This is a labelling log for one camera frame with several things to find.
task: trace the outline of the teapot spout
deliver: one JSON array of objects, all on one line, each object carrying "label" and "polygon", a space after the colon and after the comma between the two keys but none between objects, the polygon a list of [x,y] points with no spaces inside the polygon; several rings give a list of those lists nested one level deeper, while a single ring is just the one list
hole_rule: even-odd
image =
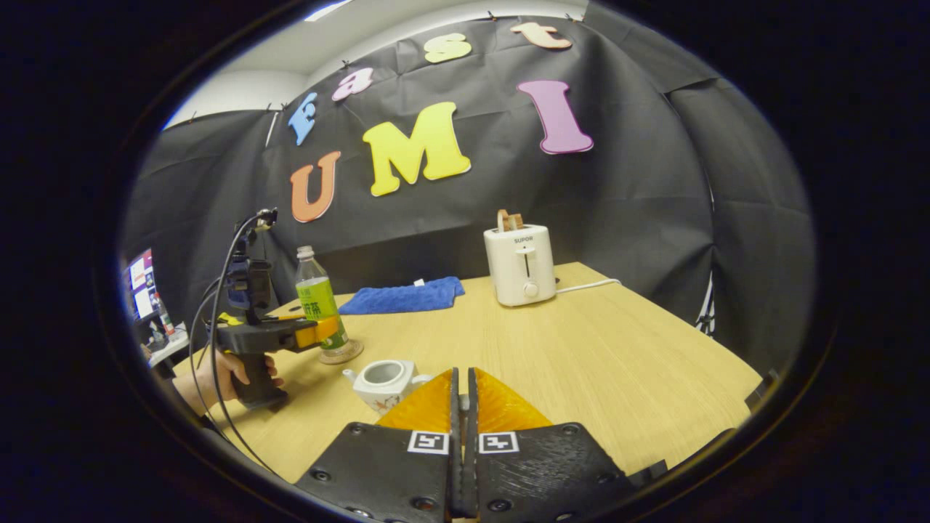
[{"label": "teapot spout", "polygon": [[352,369],[344,369],[342,375],[352,383],[355,383],[355,379],[358,378],[358,374],[355,374],[355,371]]}]

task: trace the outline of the wooden table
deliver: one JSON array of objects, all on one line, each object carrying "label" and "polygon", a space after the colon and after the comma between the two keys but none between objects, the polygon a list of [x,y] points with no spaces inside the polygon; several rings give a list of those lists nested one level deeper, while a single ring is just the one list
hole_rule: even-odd
[{"label": "wooden table", "polygon": [[[555,268],[558,288],[605,279],[581,263]],[[719,343],[616,283],[558,294],[517,308],[497,303],[488,277],[462,281],[465,295],[441,311],[345,315],[365,351],[344,365],[319,350],[274,355],[291,397],[281,409],[246,411],[227,402],[236,427],[275,472],[296,482],[348,422],[379,416],[352,392],[343,369],[409,359],[426,374],[483,369],[553,423],[580,422],[632,474],[659,460],[671,468],[749,416],[746,396],[760,376]],[[339,305],[352,295],[337,296]],[[281,314],[297,301],[283,305]],[[175,367],[189,372],[188,363]],[[237,445],[219,405],[211,410]]]}]

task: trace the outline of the bottle label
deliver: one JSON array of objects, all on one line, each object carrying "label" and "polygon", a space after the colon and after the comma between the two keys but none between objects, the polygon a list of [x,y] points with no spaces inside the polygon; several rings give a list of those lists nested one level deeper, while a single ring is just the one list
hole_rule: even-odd
[{"label": "bottle label", "polygon": [[330,316],[336,316],[339,319],[339,330],[329,338],[321,340],[324,350],[338,349],[346,344],[349,337],[342,326],[342,318],[339,318],[339,309],[336,307],[333,288],[328,279],[314,285],[297,285],[297,296],[300,298],[300,306],[303,307],[303,314],[307,316],[307,319],[320,321]]}]

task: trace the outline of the pink letter i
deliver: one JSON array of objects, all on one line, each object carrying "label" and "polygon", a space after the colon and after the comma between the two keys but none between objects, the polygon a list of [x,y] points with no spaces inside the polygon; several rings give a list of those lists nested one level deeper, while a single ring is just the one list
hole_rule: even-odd
[{"label": "pink letter i", "polygon": [[594,146],[594,140],[581,132],[578,121],[568,106],[565,92],[568,84],[557,80],[523,82],[517,90],[528,94],[536,105],[546,137],[539,148],[547,154],[580,153]]}]

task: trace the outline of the colorful foam letter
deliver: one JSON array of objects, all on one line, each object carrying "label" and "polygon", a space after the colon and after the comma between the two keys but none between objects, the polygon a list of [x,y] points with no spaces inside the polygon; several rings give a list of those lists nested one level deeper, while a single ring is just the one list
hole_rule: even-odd
[{"label": "colorful foam letter", "polygon": [[594,146],[594,140],[581,132],[578,121],[568,106],[565,92],[568,84],[557,80],[534,80],[517,86],[536,105],[546,137],[539,148],[547,154],[580,153]]},{"label": "colorful foam letter", "polygon": [[313,107],[314,100],[316,100],[316,93],[308,94],[307,98],[303,99],[300,105],[297,106],[297,110],[291,115],[291,119],[287,121],[287,124],[293,127],[294,132],[297,133],[297,145],[303,143],[303,139],[307,138],[310,129],[313,128],[313,115],[316,114],[316,108]]},{"label": "colorful foam letter", "polygon": [[426,61],[439,63],[469,54],[472,52],[472,44],[465,41],[464,34],[452,33],[436,36],[424,44],[423,49],[428,51]]},{"label": "colorful foam letter", "polygon": [[549,33],[555,33],[554,27],[539,25],[534,21],[514,25],[511,27],[511,31],[514,33],[523,33],[523,36],[525,36],[530,43],[547,49],[565,49],[572,47],[572,43],[564,38],[555,39],[549,36]]},{"label": "colorful foam letter", "polygon": [[336,193],[336,160],[341,155],[339,151],[333,151],[317,162],[321,169],[320,196],[315,202],[307,201],[307,185],[310,182],[313,164],[299,168],[291,175],[291,212],[294,214],[294,220],[301,223],[313,221],[329,209]]},{"label": "colorful foam letter", "polygon": [[340,101],[351,94],[358,94],[367,89],[371,85],[371,74],[374,72],[374,69],[365,67],[342,78],[339,88],[333,93],[333,101]]},{"label": "colorful foam letter", "polygon": [[410,138],[391,122],[378,124],[366,131],[362,140],[371,145],[375,171],[371,194],[382,196],[400,187],[400,180],[391,173],[391,164],[407,183],[416,183],[424,151],[426,167],[423,176],[427,180],[454,176],[472,168],[472,161],[458,149],[456,131],[452,127],[455,110],[456,104],[452,101],[426,107],[419,112]]}]

